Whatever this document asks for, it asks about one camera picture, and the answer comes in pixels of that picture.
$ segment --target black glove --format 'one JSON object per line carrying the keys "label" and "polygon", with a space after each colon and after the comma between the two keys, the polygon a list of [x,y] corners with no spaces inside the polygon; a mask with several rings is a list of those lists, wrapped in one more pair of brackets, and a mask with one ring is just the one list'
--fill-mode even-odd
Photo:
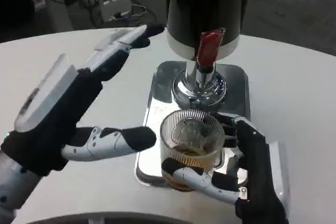
{"label": "black glove", "polygon": [[247,200],[238,199],[235,203],[236,215],[244,224],[286,224],[285,209],[277,197],[273,181],[269,145],[262,135],[245,118],[237,120],[230,116],[213,114],[224,125],[229,135],[228,147],[234,142],[243,153],[239,166],[248,171]]}

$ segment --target black cylinder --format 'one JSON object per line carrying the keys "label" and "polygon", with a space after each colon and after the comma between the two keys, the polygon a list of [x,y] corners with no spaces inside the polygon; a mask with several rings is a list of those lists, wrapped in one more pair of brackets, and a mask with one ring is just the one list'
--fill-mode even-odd
{"label": "black cylinder", "polygon": [[198,49],[201,33],[225,28],[222,44],[240,33],[247,0],[167,0],[167,28],[170,35]]}

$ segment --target white router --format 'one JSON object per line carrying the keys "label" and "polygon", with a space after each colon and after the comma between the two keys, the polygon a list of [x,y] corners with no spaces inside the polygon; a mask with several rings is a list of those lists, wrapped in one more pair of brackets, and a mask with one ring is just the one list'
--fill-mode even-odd
{"label": "white router", "polygon": [[111,21],[115,14],[128,17],[132,11],[131,0],[99,0],[101,17],[104,22]]}

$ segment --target drip tray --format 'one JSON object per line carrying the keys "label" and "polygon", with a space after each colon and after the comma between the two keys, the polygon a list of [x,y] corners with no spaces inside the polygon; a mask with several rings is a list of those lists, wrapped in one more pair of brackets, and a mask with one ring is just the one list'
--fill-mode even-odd
{"label": "drip tray", "polygon": [[[153,76],[151,91],[147,104],[144,126],[156,133],[156,144],[138,153],[135,162],[135,176],[138,181],[148,186],[167,187],[161,174],[160,158],[160,125],[163,119],[179,110],[179,106],[172,95],[172,83],[175,76],[186,68],[181,61],[166,61],[159,65]],[[232,113],[250,118],[248,78],[244,70],[235,65],[216,65],[226,82],[227,92],[223,104],[217,113]],[[223,148],[220,165],[215,169],[219,173],[238,177],[238,183],[243,184],[247,178],[247,171],[237,168],[237,156],[241,153],[238,148]]]}

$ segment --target brown liquid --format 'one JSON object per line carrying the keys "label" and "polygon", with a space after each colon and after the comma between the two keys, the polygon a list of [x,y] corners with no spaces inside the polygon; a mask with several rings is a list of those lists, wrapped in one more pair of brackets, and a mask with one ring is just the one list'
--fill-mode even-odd
{"label": "brown liquid", "polygon": [[[185,154],[190,157],[195,156],[204,156],[207,155],[207,153],[202,148],[193,148],[185,145],[178,145],[173,148],[174,150]],[[184,158],[183,160],[179,160],[181,163],[185,164],[186,166],[196,166],[196,167],[203,167],[201,160],[194,160],[189,158]],[[167,180],[168,184],[178,191],[193,191],[188,186],[186,186],[184,183],[179,183],[174,178],[169,175],[168,173],[162,171],[162,176]]]}

